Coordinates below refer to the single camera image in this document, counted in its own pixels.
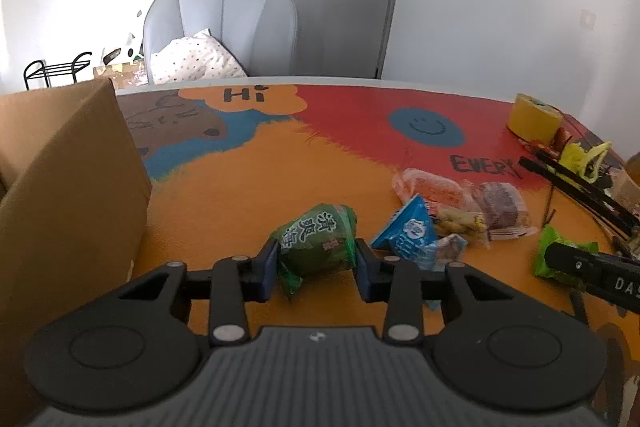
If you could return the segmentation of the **purple cake packet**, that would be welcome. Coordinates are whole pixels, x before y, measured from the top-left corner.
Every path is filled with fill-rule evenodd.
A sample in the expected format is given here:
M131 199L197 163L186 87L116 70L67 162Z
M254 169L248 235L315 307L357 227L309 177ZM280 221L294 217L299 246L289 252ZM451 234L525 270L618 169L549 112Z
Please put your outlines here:
M471 194L484 213L491 241L521 239L538 232L526 202L518 189L506 182L485 182L472 187Z

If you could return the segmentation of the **green leafy snack packet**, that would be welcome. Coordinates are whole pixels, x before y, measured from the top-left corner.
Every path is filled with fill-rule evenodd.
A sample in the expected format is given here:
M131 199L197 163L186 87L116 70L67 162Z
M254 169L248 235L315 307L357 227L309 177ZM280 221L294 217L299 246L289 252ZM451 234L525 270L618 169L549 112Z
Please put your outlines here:
M275 229L277 273L291 298L307 277L356 265L357 216L346 205L318 204Z

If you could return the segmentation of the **clear orange snack packet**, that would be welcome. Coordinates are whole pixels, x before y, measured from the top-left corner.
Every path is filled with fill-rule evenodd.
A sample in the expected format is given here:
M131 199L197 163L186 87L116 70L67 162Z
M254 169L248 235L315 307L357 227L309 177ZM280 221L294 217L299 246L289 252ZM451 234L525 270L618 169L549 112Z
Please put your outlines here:
M458 182L416 168L395 173L392 176L392 189L404 204L416 195L427 202L458 209L469 209L473 202L470 194Z

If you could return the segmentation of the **orange juice bottle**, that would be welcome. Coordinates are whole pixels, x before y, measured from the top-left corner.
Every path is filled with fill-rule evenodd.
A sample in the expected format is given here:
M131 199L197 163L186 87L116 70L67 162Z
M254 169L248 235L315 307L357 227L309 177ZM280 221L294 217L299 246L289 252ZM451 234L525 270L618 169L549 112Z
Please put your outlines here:
M640 186L640 152L635 153L625 162L624 170L628 178Z

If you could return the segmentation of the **brown paper bag clutter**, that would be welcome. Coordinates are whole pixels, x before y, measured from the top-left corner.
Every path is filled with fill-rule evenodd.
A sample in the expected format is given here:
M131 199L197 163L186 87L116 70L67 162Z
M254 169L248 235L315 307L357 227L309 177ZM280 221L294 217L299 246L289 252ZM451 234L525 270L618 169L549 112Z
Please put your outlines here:
M129 34L119 44L109 44L102 49L93 63L93 77L111 80L116 90L146 86L145 61L142 35Z

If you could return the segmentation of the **black shoe rack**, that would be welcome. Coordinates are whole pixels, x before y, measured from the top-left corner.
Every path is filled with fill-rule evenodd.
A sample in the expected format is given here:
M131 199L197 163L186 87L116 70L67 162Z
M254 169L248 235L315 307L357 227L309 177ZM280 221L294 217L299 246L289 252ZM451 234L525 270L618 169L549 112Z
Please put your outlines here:
M70 76L73 83L78 81L77 75L86 69L91 63L92 53L90 51L78 54L73 60L66 63L48 65L43 60L35 60L29 63L23 72L25 88L30 90L32 80L43 80L44 87L51 88L51 79L55 77Z

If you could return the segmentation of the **dotted white cushion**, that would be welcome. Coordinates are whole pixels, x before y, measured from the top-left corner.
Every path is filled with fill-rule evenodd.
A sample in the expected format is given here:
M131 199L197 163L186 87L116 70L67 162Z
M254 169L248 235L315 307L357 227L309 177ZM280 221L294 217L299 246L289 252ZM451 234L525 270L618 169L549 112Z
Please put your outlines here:
M152 53L146 71L154 84L247 77L240 62L208 28L171 40Z

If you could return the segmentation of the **yellow nut snack packet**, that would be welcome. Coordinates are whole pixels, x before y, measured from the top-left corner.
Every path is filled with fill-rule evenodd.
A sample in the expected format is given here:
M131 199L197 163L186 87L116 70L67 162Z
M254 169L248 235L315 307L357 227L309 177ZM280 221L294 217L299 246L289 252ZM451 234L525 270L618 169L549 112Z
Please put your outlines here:
M430 216L438 237L457 234L471 246L489 247L488 228L481 211L466 211L437 204L430 211Z

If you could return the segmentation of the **green snack bag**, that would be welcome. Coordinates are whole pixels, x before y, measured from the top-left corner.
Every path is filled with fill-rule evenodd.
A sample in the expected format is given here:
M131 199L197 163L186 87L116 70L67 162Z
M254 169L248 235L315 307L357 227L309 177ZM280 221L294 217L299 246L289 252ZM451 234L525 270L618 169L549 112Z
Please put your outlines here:
M576 251L595 255L599 252L599 244L597 242L575 243L561 235L551 225L545 225L539 236L538 251L534 260L535 277L552 280L583 291L586 288L585 283L565 271L567 262L574 260Z

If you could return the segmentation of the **yellow tape roll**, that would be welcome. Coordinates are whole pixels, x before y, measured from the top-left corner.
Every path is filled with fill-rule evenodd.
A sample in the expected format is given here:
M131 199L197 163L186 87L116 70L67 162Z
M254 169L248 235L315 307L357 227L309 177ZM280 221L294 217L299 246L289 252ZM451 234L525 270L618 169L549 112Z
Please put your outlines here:
M538 98L519 93L512 105L506 127L526 142L549 145L561 128L563 113Z

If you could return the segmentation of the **blue snack packet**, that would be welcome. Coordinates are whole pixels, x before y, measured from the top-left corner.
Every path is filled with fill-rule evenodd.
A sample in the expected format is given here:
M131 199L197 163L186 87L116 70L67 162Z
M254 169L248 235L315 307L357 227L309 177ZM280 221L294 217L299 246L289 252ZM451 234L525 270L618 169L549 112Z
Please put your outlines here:
M414 262L427 272L444 272L450 262L463 260L468 242L452 233L437 237L427 202L412 196L372 239L371 247Z

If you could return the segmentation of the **colourful cartoon table mat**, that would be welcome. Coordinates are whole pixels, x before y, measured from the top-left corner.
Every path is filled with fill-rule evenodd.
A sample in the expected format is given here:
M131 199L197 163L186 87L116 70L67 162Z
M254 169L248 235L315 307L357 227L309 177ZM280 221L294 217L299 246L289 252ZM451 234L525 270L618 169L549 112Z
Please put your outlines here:
M352 207L358 235L373 239L400 205L393 176L408 168L511 183L536 228L611 247L587 210L521 168L506 102L322 84L144 90L118 101L153 183L136 274L254 255L322 202Z

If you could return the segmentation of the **cardboard box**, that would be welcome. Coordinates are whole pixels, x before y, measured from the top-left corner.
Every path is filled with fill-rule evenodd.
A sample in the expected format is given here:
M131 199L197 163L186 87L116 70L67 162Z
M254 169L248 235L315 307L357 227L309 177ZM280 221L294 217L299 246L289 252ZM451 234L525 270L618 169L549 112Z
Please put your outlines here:
M129 277L151 182L111 81L1 100L1 422L38 407L32 335Z

